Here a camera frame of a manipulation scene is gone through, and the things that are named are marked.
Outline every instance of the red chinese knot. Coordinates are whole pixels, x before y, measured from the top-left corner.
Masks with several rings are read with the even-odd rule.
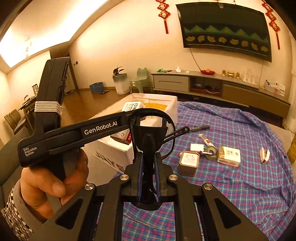
[[[170,13],[166,9],[169,7],[169,5],[165,3],[165,0],[156,0],[156,2],[160,3],[159,6],[157,7],[157,9],[161,10],[158,16],[163,18],[165,23],[165,32],[168,34],[168,26],[166,23],[166,19],[170,16]]]
[[[266,15],[270,18],[271,22],[269,23],[269,25],[274,29],[274,31],[276,32],[276,40],[277,40],[277,43],[278,43],[278,49],[281,49],[280,48],[280,45],[279,45],[279,35],[278,35],[278,31],[280,31],[280,27],[275,23],[275,20],[276,20],[276,17],[273,15],[273,9],[268,5],[267,2],[265,2],[265,0],[262,0],[263,1],[263,4],[262,6],[266,8],[267,10],[267,13]]]

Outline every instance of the sofa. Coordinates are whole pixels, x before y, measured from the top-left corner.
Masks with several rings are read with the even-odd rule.
[[[18,159],[17,146],[21,139],[28,136],[28,129],[23,127],[0,149],[0,209],[5,207],[11,189],[20,179],[22,167]]]

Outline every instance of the bed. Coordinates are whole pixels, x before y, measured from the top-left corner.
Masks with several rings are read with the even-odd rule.
[[[296,211],[296,184],[291,164],[281,139],[269,125],[254,115],[238,109],[181,102],[178,105],[178,125],[210,125],[203,131],[215,146],[240,149],[238,168],[200,158],[195,177],[185,177],[190,183],[212,183],[236,205],[269,240],[278,240]],[[197,133],[176,139],[174,151],[164,160],[177,173],[179,153],[190,149],[191,143],[202,144]],[[259,161],[259,148],[271,152],[270,160]],[[162,146],[166,153],[170,144]],[[157,211],[145,211],[125,203],[122,240],[175,240],[173,203]]]

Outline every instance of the white clip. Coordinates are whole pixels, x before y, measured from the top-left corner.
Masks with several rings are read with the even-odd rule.
[[[267,150],[265,152],[264,148],[261,147],[260,150],[259,150],[259,155],[260,155],[260,161],[265,164],[266,162],[269,161],[269,156],[270,156],[270,151]]]

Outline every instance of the power cord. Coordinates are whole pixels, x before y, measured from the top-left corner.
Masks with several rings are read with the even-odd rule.
[[[207,89],[206,89],[206,91],[208,92],[208,93],[210,93],[210,94],[220,94],[220,93],[222,93],[222,90],[220,90],[220,92],[209,92]]]
[[[263,69],[263,61],[262,61],[262,66],[261,66],[261,73],[260,73],[260,77],[259,77],[259,84],[260,85],[260,81],[261,81],[261,77],[262,77],[262,69]]]
[[[191,48],[189,48],[189,49],[190,49],[191,55],[192,55],[192,57],[193,57],[193,59],[194,59],[194,62],[196,63],[197,67],[200,69],[200,67],[198,66],[198,64],[197,64],[197,62],[196,62],[196,60],[195,60],[195,58],[194,58],[194,56],[193,56],[193,53],[192,53],[192,51],[191,51]]]

